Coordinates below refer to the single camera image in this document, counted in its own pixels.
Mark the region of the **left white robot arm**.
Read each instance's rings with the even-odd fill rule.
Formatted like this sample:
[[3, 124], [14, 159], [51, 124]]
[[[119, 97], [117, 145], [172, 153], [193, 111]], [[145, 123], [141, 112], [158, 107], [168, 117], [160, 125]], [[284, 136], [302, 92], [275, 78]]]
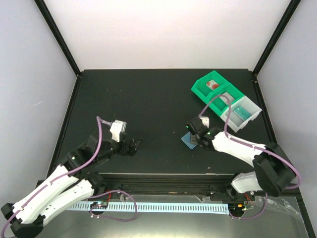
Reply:
[[35, 238], [54, 217], [77, 202], [110, 194], [96, 168], [115, 155], [134, 156], [141, 142], [140, 138], [127, 138], [125, 133], [120, 134], [119, 141], [113, 140], [110, 132], [92, 134], [29, 195], [2, 206], [5, 226], [16, 238]]

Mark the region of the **blue card holder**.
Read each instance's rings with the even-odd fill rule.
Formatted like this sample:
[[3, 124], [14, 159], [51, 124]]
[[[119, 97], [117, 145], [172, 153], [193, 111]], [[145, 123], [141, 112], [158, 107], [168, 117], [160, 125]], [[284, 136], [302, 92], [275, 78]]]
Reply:
[[188, 132], [184, 136], [182, 136], [181, 140], [191, 150], [197, 146], [197, 142], [195, 140], [195, 137], [191, 134], [191, 132]]

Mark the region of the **clear white bin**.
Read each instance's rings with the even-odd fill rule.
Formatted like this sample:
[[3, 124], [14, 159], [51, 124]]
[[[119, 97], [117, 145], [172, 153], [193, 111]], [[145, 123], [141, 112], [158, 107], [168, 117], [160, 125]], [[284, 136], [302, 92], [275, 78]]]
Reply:
[[221, 114], [220, 118], [226, 122], [229, 115], [227, 126], [234, 132], [243, 129], [249, 121], [254, 120], [262, 111], [262, 109], [255, 104], [247, 96], [231, 104], [231, 111], [228, 108]]

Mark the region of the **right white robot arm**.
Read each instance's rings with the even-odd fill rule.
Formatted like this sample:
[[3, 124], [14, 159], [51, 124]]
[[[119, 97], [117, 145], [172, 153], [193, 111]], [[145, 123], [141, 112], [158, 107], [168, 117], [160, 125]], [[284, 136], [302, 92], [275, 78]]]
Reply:
[[186, 128], [205, 150], [228, 154], [254, 169], [239, 173], [225, 187], [229, 199], [236, 200], [251, 191], [278, 197], [284, 190], [298, 187], [299, 173], [278, 144], [256, 144], [233, 136], [225, 129], [208, 128], [200, 117], [191, 119]]

